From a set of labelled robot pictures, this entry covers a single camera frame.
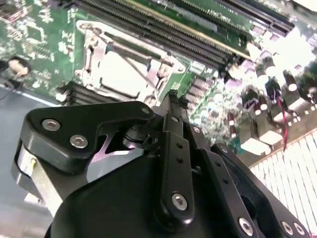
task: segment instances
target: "dimm slot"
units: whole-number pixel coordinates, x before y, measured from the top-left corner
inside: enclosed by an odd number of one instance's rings
[[[166,48],[169,48],[175,52],[178,52],[178,53],[182,54],[183,56],[188,57],[189,59],[201,62],[209,67],[219,68],[219,64],[217,64],[211,60],[207,60],[206,58],[202,57],[201,55],[197,55],[193,52],[190,52],[189,50],[184,49],[180,45],[176,45],[174,43],[169,44],[169,42],[166,42],[166,39],[164,39],[164,38],[162,39],[162,37],[155,35],[151,32],[145,32],[145,30],[142,28],[142,26],[133,25],[130,22],[128,22],[127,20],[122,20],[122,19],[119,19],[118,17],[115,17],[113,15],[105,13],[105,8],[103,8],[102,6],[99,6],[93,2],[91,3],[91,5],[89,5],[88,1],[86,1],[86,0],[84,0],[84,2],[85,3],[83,3],[83,1],[78,2],[77,4],[82,9],[88,11],[91,14],[94,14],[97,17],[100,17],[101,19],[104,19],[108,22],[111,22],[115,26],[121,26],[122,28],[124,28],[127,31],[135,32],[136,34],[143,36],[145,39],[148,39],[150,41],[159,42],[160,44],[162,44]]]
[[[164,33],[165,37],[169,37],[169,35],[173,35],[175,39],[178,39],[178,41],[187,41],[187,46],[191,46],[194,50],[194,48],[198,47],[202,54],[205,54],[207,58],[214,60],[215,62],[226,64],[226,60],[228,56],[221,51],[214,49],[212,47],[208,47],[200,42],[193,41],[192,38],[181,34],[177,31],[174,31],[174,29],[170,28],[169,26],[162,25],[160,22],[157,22],[155,20],[152,20],[151,18],[144,16],[144,15],[137,15],[134,12],[131,12],[130,9],[126,8],[125,6],[117,5],[116,3],[108,0],[102,1],[105,7],[110,10],[111,7],[113,7],[113,11],[121,11],[121,15],[123,14],[129,14],[131,17],[137,18],[138,20],[142,21],[144,24],[144,28],[153,30],[154,32],[159,32],[157,29],[159,29],[162,34]]]
[[[231,9],[246,18],[270,29],[274,33],[286,36],[295,26],[288,19],[255,1],[214,0],[216,3]]]

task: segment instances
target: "ram slot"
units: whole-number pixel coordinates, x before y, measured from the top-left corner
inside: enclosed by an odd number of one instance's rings
[[[295,25],[291,23],[287,17],[263,6],[254,0],[214,1],[283,37],[285,37],[295,27]]]
[[[170,30],[167,27],[166,31],[163,31],[156,26],[150,26],[147,22],[135,17],[138,15],[137,13],[129,15],[125,12],[118,12],[116,9],[111,8],[111,6],[106,5],[105,1],[103,1],[102,4],[96,4],[91,1],[84,0],[84,2],[81,1],[77,4],[80,8],[83,8],[101,19],[111,22],[113,25],[120,26],[128,32],[136,33],[143,38],[159,43],[176,53],[182,54],[185,57],[199,61],[208,66],[219,68],[220,65],[224,65],[226,62],[220,56],[216,56],[211,52],[194,45],[193,42],[195,40],[192,38],[191,42],[185,41],[179,37],[169,34],[168,32]]]

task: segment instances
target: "electrolytic capacitor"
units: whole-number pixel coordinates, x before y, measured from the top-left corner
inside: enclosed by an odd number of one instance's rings
[[[215,103],[221,103],[223,100],[222,91],[220,89],[215,89],[213,92],[213,99]]]
[[[228,120],[229,125],[234,125],[234,116],[233,116],[233,113],[231,113],[231,112],[228,112],[228,113],[227,113],[227,120]]]
[[[297,89],[297,84],[295,82],[294,76],[291,74],[291,72],[288,72],[286,70],[283,71],[283,75],[284,75],[288,90],[290,92],[294,92]]]
[[[194,104],[197,104],[200,101],[199,98],[189,93],[186,94],[186,99],[188,100],[189,103],[194,103]]]
[[[229,127],[229,131],[230,131],[231,138],[235,138],[237,136],[237,130],[234,125],[231,125]]]
[[[194,124],[200,125],[202,123],[202,115],[196,114],[194,115]]]
[[[201,77],[196,77],[194,79],[193,85],[203,90],[208,90],[209,88],[209,85],[207,84],[207,82],[201,79]]]
[[[207,98],[207,106],[211,110],[213,110],[216,107],[216,103],[214,102],[214,98],[213,97]]]
[[[196,97],[202,97],[205,93],[204,90],[197,88],[195,86],[191,86],[188,92]]]
[[[202,106],[202,109],[200,111],[200,114],[204,117],[208,117],[208,107],[207,106]]]

